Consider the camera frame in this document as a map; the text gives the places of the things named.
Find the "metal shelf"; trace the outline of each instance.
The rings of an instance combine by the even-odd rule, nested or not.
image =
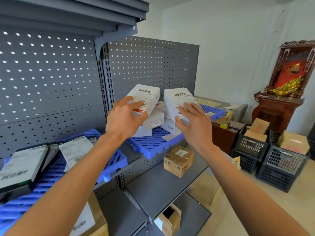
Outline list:
[[[201,155],[195,152],[191,168],[182,178],[163,168],[163,162],[127,184],[132,197],[151,219],[155,219],[169,204],[208,167]]]
[[[201,204],[195,201],[189,194],[184,192],[174,204],[182,211],[179,231],[176,236],[195,236],[204,223],[211,216]],[[162,231],[155,223],[148,224],[137,236],[163,236]]]
[[[147,223],[147,216],[132,204],[123,191],[116,189],[99,200],[110,236],[135,235]]]

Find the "packing tape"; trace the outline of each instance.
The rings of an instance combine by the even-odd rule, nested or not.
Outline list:
[[[221,124],[220,124],[220,128],[227,129],[227,124],[221,123]]]

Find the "wooden pedestal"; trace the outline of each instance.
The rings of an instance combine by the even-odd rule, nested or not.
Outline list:
[[[270,122],[268,129],[283,132],[287,129],[295,109],[301,106],[304,99],[264,95],[261,92],[254,94],[259,105],[253,110],[252,122],[256,118]]]

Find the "beige floor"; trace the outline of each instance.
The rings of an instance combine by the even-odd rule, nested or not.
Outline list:
[[[315,235],[315,161],[309,160],[289,193],[282,192],[257,180],[254,174],[250,175],[242,170],[241,172],[252,179],[257,186],[295,218],[311,235]],[[221,204],[220,202],[224,201],[225,195],[222,194],[220,197],[221,199],[213,204]],[[230,205],[226,207],[225,212],[214,208],[215,205],[211,205],[210,210],[212,209],[213,214],[205,223],[199,236],[247,235]]]

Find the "black plastic crate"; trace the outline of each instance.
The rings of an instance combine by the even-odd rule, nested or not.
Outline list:
[[[232,149],[231,157],[235,158],[238,156],[241,157],[241,161],[240,161],[241,170],[249,174],[252,174],[257,166],[258,160],[249,156],[245,156],[241,153],[234,151],[234,149]]]
[[[296,176],[279,168],[262,164],[256,178],[286,193],[296,180]]]
[[[299,176],[308,159],[309,156],[272,145],[264,163]]]
[[[267,133],[266,142],[258,141],[257,139],[244,136],[246,132],[246,126],[251,126],[246,124],[242,132],[238,135],[238,140],[235,145],[234,150],[243,155],[257,159],[258,161],[263,161],[263,158],[270,146],[269,143],[269,133]]]

